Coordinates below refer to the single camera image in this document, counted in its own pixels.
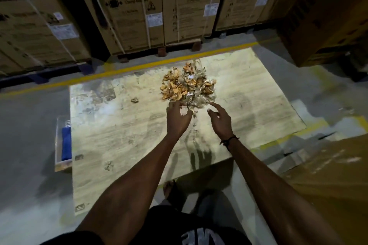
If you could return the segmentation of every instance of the forearm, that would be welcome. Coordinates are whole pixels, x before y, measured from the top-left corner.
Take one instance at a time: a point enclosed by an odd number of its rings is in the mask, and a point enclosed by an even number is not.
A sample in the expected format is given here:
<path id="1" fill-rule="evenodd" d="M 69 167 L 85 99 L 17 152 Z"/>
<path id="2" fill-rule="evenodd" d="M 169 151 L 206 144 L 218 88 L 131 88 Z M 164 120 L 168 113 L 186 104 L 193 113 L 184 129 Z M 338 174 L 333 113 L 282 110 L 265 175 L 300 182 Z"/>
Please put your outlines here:
<path id="1" fill-rule="evenodd" d="M 239 140 L 229 150 L 279 244 L 342 244 L 314 207 Z"/>
<path id="2" fill-rule="evenodd" d="M 99 197 L 77 230 L 91 230 L 106 244 L 127 244 L 142 227 L 176 140 L 168 136 Z"/>

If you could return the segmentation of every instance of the person's right arm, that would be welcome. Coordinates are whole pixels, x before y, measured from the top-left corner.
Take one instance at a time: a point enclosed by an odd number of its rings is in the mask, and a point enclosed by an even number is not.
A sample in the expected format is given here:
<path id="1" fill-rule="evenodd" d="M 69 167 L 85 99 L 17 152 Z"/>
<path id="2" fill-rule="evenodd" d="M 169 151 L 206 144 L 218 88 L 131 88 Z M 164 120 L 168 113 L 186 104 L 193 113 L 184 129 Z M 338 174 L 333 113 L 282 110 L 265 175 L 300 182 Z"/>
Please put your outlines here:
<path id="1" fill-rule="evenodd" d="M 220 105 L 210 104 L 218 110 L 208 110 L 215 133 L 228 140 L 234 136 L 231 117 Z M 228 149 L 278 244 L 344 244 L 311 204 L 238 139 L 231 139 Z"/>

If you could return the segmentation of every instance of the black t-shirt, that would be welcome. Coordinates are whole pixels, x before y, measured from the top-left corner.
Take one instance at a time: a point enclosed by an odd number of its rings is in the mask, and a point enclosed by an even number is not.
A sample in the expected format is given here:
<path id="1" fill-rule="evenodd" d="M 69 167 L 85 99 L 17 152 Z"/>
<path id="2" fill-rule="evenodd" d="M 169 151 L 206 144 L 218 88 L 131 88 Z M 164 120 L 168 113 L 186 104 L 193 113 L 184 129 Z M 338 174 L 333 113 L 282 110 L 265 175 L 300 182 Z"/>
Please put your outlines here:
<path id="1" fill-rule="evenodd" d="M 101 238 L 88 231 L 62 234 L 43 244 L 61 244 L 83 241 L 87 244 L 103 244 Z M 248 238 L 229 227 L 218 227 L 197 215 L 176 211 L 172 206 L 152 207 L 143 227 L 130 244 L 177 244 L 177 245 L 251 245 Z"/>

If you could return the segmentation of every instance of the black bracelet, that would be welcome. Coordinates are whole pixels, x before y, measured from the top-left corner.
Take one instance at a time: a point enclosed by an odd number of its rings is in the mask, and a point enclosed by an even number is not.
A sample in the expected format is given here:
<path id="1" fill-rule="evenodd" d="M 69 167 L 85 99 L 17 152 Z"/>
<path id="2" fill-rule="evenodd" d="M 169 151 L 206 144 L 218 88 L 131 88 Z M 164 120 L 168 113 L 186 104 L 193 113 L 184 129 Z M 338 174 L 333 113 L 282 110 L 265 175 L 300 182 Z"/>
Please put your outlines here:
<path id="1" fill-rule="evenodd" d="M 229 150 L 228 146 L 230 144 L 230 140 L 233 139 L 233 138 L 236 138 L 236 139 L 239 139 L 237 136 L 233 135 L 231 138 L 229 138 L 228 140 L 222 140 L 220 142 L 220 145 L 223 144 L 227 150 Z"/>

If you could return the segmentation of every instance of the transparent plastic bin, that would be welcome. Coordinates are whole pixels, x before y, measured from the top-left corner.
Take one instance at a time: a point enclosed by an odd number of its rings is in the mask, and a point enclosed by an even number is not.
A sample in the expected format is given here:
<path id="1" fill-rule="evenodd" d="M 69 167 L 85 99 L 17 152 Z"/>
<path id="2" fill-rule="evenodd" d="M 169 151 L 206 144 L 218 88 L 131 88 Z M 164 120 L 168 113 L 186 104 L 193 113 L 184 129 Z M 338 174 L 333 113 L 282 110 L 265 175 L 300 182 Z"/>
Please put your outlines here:
<path id="1" fill-rule="evenodd" d="M 71 168 L 72 159 L 62 161 L 62 128 L 70 126 L 70 115 L 60 115 L 56 121 L 55 171 Z"/>

